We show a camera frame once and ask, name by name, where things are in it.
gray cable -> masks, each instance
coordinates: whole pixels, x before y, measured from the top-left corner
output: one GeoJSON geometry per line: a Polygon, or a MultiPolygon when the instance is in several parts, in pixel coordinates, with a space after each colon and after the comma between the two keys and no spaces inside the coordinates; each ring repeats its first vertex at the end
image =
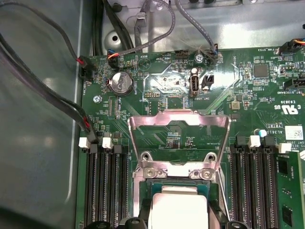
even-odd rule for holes
{"type": "Polygon", "coordinates": [[[198,21],[196,21],[194,18],[189,15],[186,10],[183,8],[180,0],[175,0],[176,7],[178,11],[184,16],[203,36],[204,38],[208,41],[209,45],[211,46],[211,49],[215,51],[214,47],[214,42],[212,41],[210,35],[208,34],[207,30],[202,27],[198,21]]]}
{"type": "Polygon", "coordinates": [[[174,11],[172,10],[172,8],[167,3],[165,3],[162,0],[153,0],[153,1],[156,1],[156,2],[158,2],[160,4],[162,4],[171,13],[171,15],[172,15],[172,24],[171,24],[170,29],[165,34],[152,39],[150,42],[147,42],[145,44],[137,46],[137,47],[135,47],[133,49],[129,49],[129,50],[126,50],[126,51],[119,52],[118,53],[119,55],[124,55],[124,54],[128,54],[128,53],[131,53],[131,52],[137,52],[139,50],[142,50],[142,49],[144,49],[144,48],[146,48],[146,47],[148,47],[148,46],[150,46],[152,44],[155,44],[156,42],[162,40],[163,38],[167,37],[168,35],[170,35],[172,33],[172,31],[173,31],[173,29],[175,27],[175,24],[176,24],[176,17],[175,17],[174,11]]]}
{"type": "MultiPolygon", "coordinates": [[[[145,12],[147,13],[147,10],[149,9],[149,5],[152,0],[145,0],[140,12],[145,12]]],[[[134,44],[135,46],[141,46],[142,41],[141,41],[141,27],[140,27],[140,20],[137,19],[135,25],[134,25],[134,44]]]]}

mounting screw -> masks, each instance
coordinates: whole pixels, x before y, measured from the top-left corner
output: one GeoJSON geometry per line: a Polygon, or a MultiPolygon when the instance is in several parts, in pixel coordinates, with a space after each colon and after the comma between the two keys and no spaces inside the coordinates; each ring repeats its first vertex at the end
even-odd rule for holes
{"type": "Polygon", "coordinates": [[[211,175],[211,172],[210,171],[203,171],[203,177],[205,179],[209,179],[210,178],[210,175],[211,175]]]}
{"type": "Polygon", "coordinates": [[[196,63],[202,63],[203,62],[202,54],[195,55],[195,61],[196,61],[196,63]]]}
{"type": "Polygon", "coordinates": [[[121,12],[122,9],[123,9],[123,6],[120,5],[119,3],[114,3],[113,6],[112,6],[112,10],[113,10],[115,13],[121,12]]]}
{"type": "Polygon", "coordinates": [[[157,10],[162,10],[163,4],[158,2],[156,7],[157,7],[157,10]]]}
{"type": "Polygon", "coordinates": [[[156,177],[156,171],[153,168],[147,168],[144,172],[147,178],[156,177]]]}
{"type": "Polygon", "coordinates": [[[96,95],[93,97],[93,101],[95,104],[99,104],[102,101],[102,97],[100,97],[99,95],[96,95]]]}

white label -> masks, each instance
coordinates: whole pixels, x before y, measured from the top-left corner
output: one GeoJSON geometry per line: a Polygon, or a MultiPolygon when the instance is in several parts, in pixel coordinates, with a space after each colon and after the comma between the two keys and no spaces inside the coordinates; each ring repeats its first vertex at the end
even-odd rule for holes
{"type": "Polygon", "coordinates": [[[285,126],[286,140],[303,140],[303,127],[301,125],[285,126]]]}

screw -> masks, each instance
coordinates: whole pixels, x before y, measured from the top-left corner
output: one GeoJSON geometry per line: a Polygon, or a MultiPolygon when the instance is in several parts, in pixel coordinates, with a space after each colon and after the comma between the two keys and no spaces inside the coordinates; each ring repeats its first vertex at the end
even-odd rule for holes
{"type": "Polygon", "coordinates": [[[157,10],[162,10],[163,9],[163,4],[162,3],[157,3],[157,10]]]}
{"type": "Polygon", "coordinates": [[[210,178],[210,171],[204,171],[203,172],[203,177],[205,178],[205,179],[209,179],[210,178]]]}
{"type": "Polygon", "coordinates": [[[202,63],[203,62],[203,56],[201,54],[195,55],[195,61],[197,63],[202,63]]]}
{"type": "Polygon", "coordinates": [[[152,171],[150,171],[150,170],[147,171],[147,175],[151,176],[152,174],[153,174],[152,171]]]}
{"type": "Polygon", "coordinates": [[[96,95],[93,97],[93,101],[95,104],[99,104],[102,101],[102,97],[100,97],[99,95],[96,95]]]}

black cable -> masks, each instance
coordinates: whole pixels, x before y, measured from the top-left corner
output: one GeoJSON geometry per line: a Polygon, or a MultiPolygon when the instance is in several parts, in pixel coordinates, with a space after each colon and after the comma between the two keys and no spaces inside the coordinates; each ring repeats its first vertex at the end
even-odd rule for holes
{"type": "Polygon", "coordinates": [[[109,2],[107,0],[103,0],[103,3],[107,16],[121,40],[123,49],[128,50],[134,48],[130,34],[119,17],[113,12],[109,2]]]}
{"type": "Polygon", "coordinates": [[[96,23],[96,16],[97,16],[97,0],[92,0],[92,54],[93,56],[96,55],[96,48],[95,48],[95,23],[96,23]]]}
{"type": "Polygon", "coordinates": [[[70,106],[68,106],[63,101],[59,100],[55,95],[48,93],[45,91],[45,89],[41,86],[41,83],[39,83],[38,78],[34,79],[29,72],[24,70],[21,66],[19,66],[10,56],[6,54],[4,49],[0,46],[0,60],[8,70],[22,83],[24,83],[27,87],[32,89],[34,92],[36,92],[38,95],[40,95],[42,98],[44,98],[46,101],[48,101],[50,104],[58,108],[59,110],[63,111],[65,114],[67,114],[69,117],[74,119],[76,123],[87,133],[90,132],[88,127],[86,126],[86,123],[83,119],[83,117],[74,109],[72,109],[70,106]]]}
{"type": "Polygon", "coordinates": [[[52,26],[53,28],[55,28],[63,37],[63,39],[66,42],[66,45],[72,55],[72,57],[78,61],[78,57],[71,45],[71,42],[69,40],[68,35],[65,33],[65,31],[62,29],[62,27],[57,24],[55,21],[53,21],[52,19],[48,18],[46,15],[44,15],[42,12],[40,12],[39,10],[32,8],[30,6],[28,6],[27,4],[21,3],[21,2],[17,2],[15,0],[3,0],[0,1],[0,7],[3,6],[7,6],[7,5],[17,5],[17,6],[21,6],[21,7],[25,7],[27,9],[29,9],[30,11],[32,11],[33,13],[35,13],[38,17],[40,17],[43,21],[45,21],[46,23],[48,23],[50,26],[52,26]]]}
{"type": "Polygon", "coordinates": [[[96,21],[94,25],[94,49],[95,55],[102,56],[102,22],[104,15],[104,4],[102,0],[97,0],[97,14],[96,21]]]}
{"type": "Polygon", "coordinates": [[[37,76],[29,69],[29,67],[23,62],[23,60],[17,55],[17,53],[12,49],[12,47],[6,42],[6,40],[3,38],[2,34],[0,33],[0,44],[5,48],[5,50],[8,52],[8,54],[11,55],[12,59],[20,66],[22,67],[25,71],[27,71],[32,78],[35,78],[37,82],[41,84],[41,87],[43,87],[44,90],[46,90],[48,93],[53,94],[55,97],[58,99],[62,100],[69,106],[73,107],[75,110],[77,110],[82,118],[86,117],[86,113],[84,109],[79,106],[78,104],[62,97],[61,95],[57,94],[55,91],[53,91],[51,88],[47,87],[43,82],[41,82],[37,76]]]}

